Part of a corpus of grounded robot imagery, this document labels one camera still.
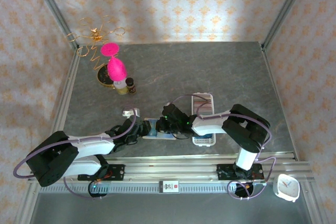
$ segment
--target black mount plate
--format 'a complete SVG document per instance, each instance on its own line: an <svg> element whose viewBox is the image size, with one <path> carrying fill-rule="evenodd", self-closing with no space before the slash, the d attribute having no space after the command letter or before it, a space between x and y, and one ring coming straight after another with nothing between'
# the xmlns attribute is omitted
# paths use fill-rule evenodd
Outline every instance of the black mount plate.
<svg viewBox="0 0 336 224"><path fill-rule="evenodd" d="M237 173L234 171L234 164L218 164L217 175L218 180L265 179L263 167L261 164L253 164L251 169L245 173L245 177L237 175Z"/></svg>
<svg viewBox="0 0 336 224"><path fill-rule="evenodd" d="M124 179L124 174L125 174L125 165L109 165L107 174L108 173L112 173L112 176L108 178L104 178L104 181L113 181L113 180L122 181ZM79 181L93 181L95 180L95 176L81 174L81 175L78 175L77 179Z"/></svg>

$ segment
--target wall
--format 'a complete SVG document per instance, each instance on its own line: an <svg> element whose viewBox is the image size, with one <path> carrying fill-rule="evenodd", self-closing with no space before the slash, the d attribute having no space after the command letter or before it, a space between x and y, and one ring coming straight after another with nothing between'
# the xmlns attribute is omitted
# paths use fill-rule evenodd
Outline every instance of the wall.
<svg viewBox="0 0 336 224"><path fill-rule="evenodd" d="M26 187L13 168L50 133L72 50L44 0L0 3L0 223L12 223Z"/></svg>
<svg viewBox="0 0 336 224"><path fill-rule="evenodd" d="M71 31L89 35L110 15L110 30L127 33L111 40L131 43L161 41L263 41L285 0L56 0Z"/></svg>
<svg viewBox="0 0 336 224"><path fill-rule="evenodd" d="M267 56L330 223L336 220L336 0L297 0Z"/></svg>

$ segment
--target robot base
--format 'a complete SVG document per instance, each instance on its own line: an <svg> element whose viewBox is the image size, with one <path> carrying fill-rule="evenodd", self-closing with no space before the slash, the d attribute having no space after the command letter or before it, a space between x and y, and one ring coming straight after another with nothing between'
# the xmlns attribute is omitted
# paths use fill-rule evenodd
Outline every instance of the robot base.
<svg viewBox="0 0 336 224"><path fill-rule="evenodd" d="M112 165L111 164L111 165L108 165L107 171L105 173L105 175L110 175L110 176L106 178L103 176L103 180L104 181L112 181L112 180L122 181L124 179L124 174L125 174L125 165ZM100 177L97 176L97 174L94 174L94 175L80 174L77 177L79 181L93 181L93 180L97 180L98 178Z"/></svg>
<svg viewBox="0 0 336 224"><path fill-rule="evenodd" d="M236 164L218 164L218 180L263 180L264 171L261 164L253 164L250 170L243 170Z"/></svg>

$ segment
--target wire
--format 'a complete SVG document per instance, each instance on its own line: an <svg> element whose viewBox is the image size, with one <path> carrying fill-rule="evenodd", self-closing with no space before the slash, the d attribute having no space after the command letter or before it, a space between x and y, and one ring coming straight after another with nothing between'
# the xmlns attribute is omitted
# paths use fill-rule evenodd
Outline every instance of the wire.
<svg viewBox="0 0 336 224"><path fill-rule="evenodd" d="M243 118L245 120L249 120L251 122L254 122L258 125L260 125L262 128L264 128L264 130L268 133L268 138L264 141L264 143L260 146L260 151L259 153L257 154L256 156L256 161L258 161L258 158L261 154L261 151L265 148L265 145L272 139L272 133L271 131L269 130L268 127L266 127L263 123L259 122L258 120L254 119L254 118L251 118L249 116L246 116L246 115L240 115L240 114L231 114L231 113L227 113L227 114L221 114L221 115L214 115L214 116L207 116L207 117L202 117L200 114L199 114L199 109L206 105L207 103L209 103L209 101L206 101L204 103L202 103L196 110L196 115L198 118L200 118L201 120L209 120L209 119L215 119L215 118L224 118L224 117L227 117L227 116L234 116L234 117L237 117L237 118Z"/></svg>
<svg viewBox="0 0 336 224"><path fill-rule="evenodd" d="M108 178L108 177L111 177L112 176L112 171L109 171L109 173L107 173L104 178Z"/></svg>
<svg viewBox="0 0 336 224"><path fill-rule="evenodd" d="M134 143L132 143L132 144L127 144L127 146L134 145L134 144L137 144L137 143L138 143L138 140L135 140Z"/></svg>
<svg viewBox="0 0 336 224"><path fill-rule="evenodd" d="M237 188L236 188L236 192L238 192L238 191L244 191L245 188L246 188L246 189L249 189L251 186L253 186L253 185L249 185L249 184L247 184L247 185L246 185L245 187L243 187L243 188L241 188L241 186L240 186L240 187L237 187Z"/></svg>
<svg viewBox="0 0 336 224"><path fill-rule="evenodd" d="M178 140L189 139L189 137L186 137L186 138L179 138L179 137L175 136L173 133L172 133L172 135L173 135L174 138L176 138L176 139L178 139Z"/></svg>
<svg viewBox="0 0 336 224"><path fill-rule="evenodd" d="M63 177L63 183L65 185L65 188L73 195L79 197L79 198L82 198L82 199L86 199L86 200L95 200L95 198L92 198L92 197L87 197L87 196L84 196L84 195L81 195L81 194L76 194L73 190L70 189L70 187L68 186L67 184L67 181L66 181L66 178Z"/></svg>
<svg viewBox="0 0 336 224"><path fill-rule="evenodd" d="M105 197L105 196L107 195L107 194L101 194L101 193L99 193L99 192L96 193L96 194L91 193L90 188L91 188L92 183L95 184L93 187L96 188L96 184L97 184L99 181L95 181L95 180L93 180L93 181L91 181L91 182L89 183L89 185L88 185L88 193L89 193L89 195L90 195L92 198L100 198L100 199L102 199L103 197Z"/></svg>
<svg viewBox="0 0 336 224"><path fill-rule="evenodd" d="M17 173L17 171L19 170L19 168L25 163L27 162L28 160L30 160L32 157L36 156L37 154L49 149L49 148L52 148L52 147L55 147L55 146L58 146L58 145L62 145L62 144L69 144L69 143L78 143L78 142L86 142L86 141L92 141L92 140L105 140L105 141L110 141L110 140L113 140L113 139L117 139L117 138L120 138L124 135L126 135L132 128L133 126L135 125L135 122L137 120L137 117L134 116L134 119L132 121L132 124L130 125L130 127L125 131L123 132L122 134L118 135L118 136L113 136L113 137L97 137L97 136L93 136L93 137L86 137L86 138L82 138L82 139L77 139L77 140L64 140L64 141L60 141L60 142L57 142L57 143L52 143L52 144L48 144L32 153L30 153L27 157L25 157L23 160L21 160L14 168L13 170L13 175L14 177L16 178L33 178L34 175L19 175Z"/></svg>
<svg viewBox="0 0 336 224"><path fill-rule="evenodd" d="M268 176L267 176L267 178L266 178L266 185L267 185L267 182L268 182L268 180L269 180L269 178L270 178L270 176L271 176L271 173L272 173L272 171L273 171L273 168L274 168L274 165L275 165L275 163L276 163L276 161L277 161L277 158L272 156L272 157L267 157L267 158L265 158L265 159L262 159L262 160L259 160L259 161L258 161L258 163L262 163L262 162L267 161L267 160L270 160L270 159L273 159L274 161L273 161L273 163L272 163L272 165L271 165L271 168L269 169L269 173L268 173ZM239 199L239 200L243 200L243 199L247 199L247 200L249 200L249 199L253 199L253 198L259 196L259 195L265 190L265 188L266 188L266 185L264 185L264 187L261 189L261 191L258 192L256 195L250 196L250 194L248 193L248 194L247 194L247 195L248 195L247 198L243 198L243 197L239 197L239 198L238 198L238 197L233 196L233 195L229 192L229 186L230 186L230 184L233 183L233 182L236 182L236 183L238 182L238 184L240 184L241 186L243 186L243 187L245 188L246 191L248 191L248 190L247 190L247 188L245 187L245 185L243 185L242 183L240 183L240 182L237 181L237 180L231 180L231 181L227 184L227 186L226 186L226 191L227 191L227 193L229 194L229 196L230 196L231 198Z"/></svg>
<svg viewBox="0 0 336 224"><path fill-rule="evenodd" d="M179 100L180 98L183 98L183 97L198 97L198 98L201 98L201 99L207 101L207 99L205 99L204 97L202 97L202 96L200 96L200 95L197 95L197 94L184 94L184 95L182 95L182 96L176 98L176 99L175 99L174 101L172 101L171 103L174 103L174 102L176 102L177 100Z"/></svg>

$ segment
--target metal frame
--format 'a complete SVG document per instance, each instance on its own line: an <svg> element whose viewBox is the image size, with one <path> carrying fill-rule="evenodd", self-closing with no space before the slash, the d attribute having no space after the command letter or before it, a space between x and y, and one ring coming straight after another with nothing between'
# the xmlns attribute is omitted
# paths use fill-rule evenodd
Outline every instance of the metal frame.
<svg viewBox="0 0 336 224"><path fill-rule="evenodd" d="M276 33L280 29L282 23L286 19L287 14L291 10L294 3L295 3L295 0L285 0L277 18L275 19L273 25L271 26L270 31L268 32L264 42L261 45L264 50L267 50L267 48L271 44L272 40L274 39Z"/></svg>
<svg viewBox="0 0 336 224"><path fill-rule="evenodd" d="M60 25L64 34L71 33L61 11L59 10L55 0L45 0L52 14ZM281 103L278 95L278 89L272 78L272 73L269 69L269 64L266 56L266 49L271 44L281 24L284 22L287 14L293 6L295 0L286 0L278 17L273 23L265 41L261 45L262 55L265 59L273 86L276 90L276 95ZM71 42L71 47L74 50L73 59L67 74L67 82L63 89L63 95L58 108L58 114L54 121L54 126L51 132L62 130L64 128L66 114L69 107L73 84L75 82L79 57L76 56L78 44ZM328 223L326 213L320 207L321 199L317 193L317 187L314 182L314 177L308 162L295 161L297 158L297 149L293 142L295 155L293 153L269 153L262 154L261 157L276 156L278 162L272 173L271 179L274 179L280 173L287 173L296 177L301 184L302 194L306 199L307 207L313 223ZM114 188L112 191L120 190L116 188L128 188L127 193L140 193L144 191L144 185L151 185L157 188L158 181L163 179L178 179L181 185L186 188L191 188L192 193L224 193L223 185L225 182L219 182L216 174L216 165L223 163L233 163L236 158L234 155L200 155L200 156L170 156L170 157L146 157L146 158L109 158L108 162L112 164L125 164L125 176L123 182L111 182L109 188ZM264 172L268 173L270 163L263 164ZM67 182L73 189L87 189L87 182L79 182L76 178L68 178ZM36 179L28 181L28 189L20 204L18 214L15 218L15 223L30 223L34 207L36 204L38 193L62 193L65 192L64 185L61 181L46 188L41 188Z"/></svg>
<svg viewBox="0 0 336 224"><path fill-rule="evenodd" d="M62 15L62 12L58 8L55 0L45 0L45 2L49 6L50 11L52 12L53 16L55 17L55 19L56 19L58 25L60 26L61 30L63 31L63 33L65 35L71 34L71 30L70 30L68 24L66 23L63 15ZM74 37L72 35L69 36L68 38L69 38L69 40L74 39ZM76 51L78 49L78 44L76 43L76 41L69 42L69 43L70 43L70 45L71 45L71 47L74 51Z"/></svg>
<svg viewBox="0 0 336 224"><path fill-rule="evenodd" d="M51 133L56 130L62 130L64 127L79 59L76 52L74 52L59 104L58 114L55 118ZM216 165L225 163L232 164L236 156L237 154L107 158L108 163L126 165L124 181L112 182L113 187L109 185L109 188L111 188L109 190L115 192L117 187L121 188L120 190L130 188L131 192L141 193L139 190L144 188L144 185L155 188L158 186L158 181L160 180L178 179L185 188L191 188L191 193L202 193L202 188L208 188L204 190L210 193L225 193L226 189L224 188L227 182L218 181ZM293 153L262 153L260 158L268 156L276 156L278 159L271 179L274 179L274 177L280 173L287 173L296 177L303 185L303 195L307 202L310 217L312 221L314 221L313 223L327 223L325 221L326 214L323 209L319 207L320 201L316 200L319 198L319 195L316 193L314 177L309 163L295 161ZM263 164L265 174L269 172L270 164L271 162L265 162ZM79 182L75 177L67 178L67 182L70 184L71 189L79 189L79 192L87 188L87 182ZM38 193L61 193L65 191L62 181L58 181L54 187L50 187L49 189L41 188L36 179L30 179L28 183L29 188L21 202L15 223L24 224L30 222Z"/></svg>
<svg viewBox="0 0 336 224"><path fill-rule="evenodd" d="M286 114L285 114L285 112L283 110L284 106L283 106L283 103L282 103L282 99L281 99L281 97L279 95L279 89L278 89L276 83L274 82L273 74L272 74L272 71L271 71L271 68L270 68L270 65L269 65L269 62L268 62L268 58L267 58L265 49L263 49L262 46L260 46L260 47L261 47L261 54L262 54L262 56L264 58L264 61L265 61L266 67L267 67L267 71L268 71L268 74L270 76L270 79L271 79L271 82L272 82L275 94L276 94L277 99L278 99L278 101L279 101L279 103L281 105L281 110L282 110L282 113L284 114L285 122L286 122L287 125L289 125L288 118L287 118L287 116L286 116ZM297 146L296 146L296 142L294 140L294 135L293 135L290 127L287 127L287 128L288 128L289 136L290 136L290 139L291 139L291 142L292 142L292 145L293 145L295 159L299 161L300 158L299 158L299 155L298 155L298 149L297 149Z"/></svg>
<svg viewBox="0 0 336 224"><path fill-rule="evenodd" d="M57 109L57 115L55 117L55 121L53 123L53 127L50 130L50 134L55 131L62 130L64 128L64 123L67 115L67 111L69 108L69 102L71 98L72 88L74 87L74 82L76 78L76 72L78 68L79 57L76 55L76 51L74 51L72 55L72 61L67 73L66 83L64 85L62 91L62 97ZM38 193L40 191L40 185L35 179L28 180L28 190L26 195L21 200L17 215L15 217L15 224L26 224L30 223L30 219L32 218L32 214L34 211L35 203L37 200Z"/></svg>
<svg viewBox="0 0 336 224"><path fill-rule="evenodd" d="M277 164L272 172L271 180L281 173L294 176L301 185L301 197L305 198L312 223L328 223L326 213L321 205L316 183L308 162L295 161L293 153L263 153L261 158L274 155ZM218 181L216 164L232 163L236 155L196 155L169 157L130 157L109 158L108 163L125 164L124 181L105 182L106 193L123 194L158 194L159 181L179 180L181 193L226 193L226 181ZM270 162L263 164L264 173L269 172ZM67 178L69 187L77 193L87 191L87 182L77 181L75 177ZM68 193L62 180L49 187L40 188L35 179L30 181L25 204L21 208L21 222L29 223L37 199L41 194Z"/></svg>

